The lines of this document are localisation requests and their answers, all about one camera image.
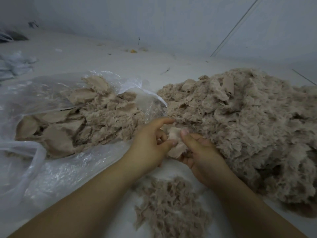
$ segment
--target large pile of beige material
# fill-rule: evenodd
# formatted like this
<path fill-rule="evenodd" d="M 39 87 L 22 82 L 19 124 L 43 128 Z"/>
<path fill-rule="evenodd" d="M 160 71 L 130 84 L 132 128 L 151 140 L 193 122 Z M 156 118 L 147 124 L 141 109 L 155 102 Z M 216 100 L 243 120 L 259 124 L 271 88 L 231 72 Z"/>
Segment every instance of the large pile of beige material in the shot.
<path fill-rule="evenodd" d="M 211 215 L 202 208 L 199 195 L 188 181 L 181 177 L 151 178 L 149 186 L 139 185 L 136 192 L 143 198 L 143 203 L 135 207 L 137 229 L 147 221 L 153 238 L 205 237 Z"/>
<path fill-rule="evenodd" d="M 157 94 L 177 126 L 210 138 L 252 190 L 316 215 L 317 87 L 242 68 Z"/>
<path fill-rule="evenodd" d="M 76 89 L 68 96 L 78 108 L 24 116 L 15 139 L 41 143 L 54 159 L 115 139 L 131 139 L 145 117 L 134 102 L 136 94 L 116 96 L 99 76 L 83 80 L 88 88 Z"/>

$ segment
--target white wall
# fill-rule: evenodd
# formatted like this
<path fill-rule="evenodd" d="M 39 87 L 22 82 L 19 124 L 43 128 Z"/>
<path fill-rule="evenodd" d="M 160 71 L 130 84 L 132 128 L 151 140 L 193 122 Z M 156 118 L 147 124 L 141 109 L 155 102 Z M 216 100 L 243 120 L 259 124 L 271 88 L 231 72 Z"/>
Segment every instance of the white wall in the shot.
<path fill-rule="evenodd" d="M 291 66 L 317 60 L 317 0 L 263 0 L 216 56 Z"/>
<path fill-rule="evenodd" d="M 34 0 L 47 29 L 205 56 L 254 1 Z"/>
<path fill-rule="evenodd" d="M 0 27 L 28 27 L 35 20 L 33 0 L 0 0 Z"/>

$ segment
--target person's right forearm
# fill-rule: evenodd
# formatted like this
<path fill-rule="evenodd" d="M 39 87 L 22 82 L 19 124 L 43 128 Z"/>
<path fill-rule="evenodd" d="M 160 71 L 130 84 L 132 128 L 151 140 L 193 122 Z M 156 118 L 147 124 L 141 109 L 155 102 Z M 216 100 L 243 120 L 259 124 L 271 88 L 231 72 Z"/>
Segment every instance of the person's right forearm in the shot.
<path fill-rule="evenodd" d="M 233 173 L 216 187 L 212 187 L 241 238 L 306 238 L 291 223 L 265 204 Z"/>

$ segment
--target person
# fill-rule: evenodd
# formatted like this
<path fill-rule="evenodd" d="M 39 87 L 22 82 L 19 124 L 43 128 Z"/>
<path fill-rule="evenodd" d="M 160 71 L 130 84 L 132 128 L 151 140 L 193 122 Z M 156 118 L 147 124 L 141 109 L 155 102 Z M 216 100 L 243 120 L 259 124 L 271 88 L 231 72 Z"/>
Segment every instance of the person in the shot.
<path fill-rule="evenodd" d="M 177 145 L 176 140 L 167 140 L 160 129 L 173 122 L 173 119 L 162 117 L 146 124 L 119 161 L 34 217 L 9 238 L 93 237 L 101 220 L 111 218 L 125 192 L 160 165 L 167 152 Z M 189 133 L 188 129 L 181 131 L 181 138 L 193 156 L 180 157 L 180 161 L 215 192 L 238 237 L 306 237 L 240 181 L 209 140 Z"/>

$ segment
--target forearm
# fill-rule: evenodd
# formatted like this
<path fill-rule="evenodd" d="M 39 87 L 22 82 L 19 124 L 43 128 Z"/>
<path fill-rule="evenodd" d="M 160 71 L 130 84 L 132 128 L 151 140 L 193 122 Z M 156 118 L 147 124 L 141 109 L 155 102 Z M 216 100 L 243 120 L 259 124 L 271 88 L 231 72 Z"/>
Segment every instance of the forearm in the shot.
<path fill-rule="evenodd" d="M 9 238 L 91 237 L 98 223 L 111 215 L 113 207 L 139 178 L 128 164 L 117 162 L 66 196 Z"/>
<path fill-rule="evenodd" d="M 272 210 L 233 173 L 213 187 L 237 236 L 243 238 L 306 237 Z"/>

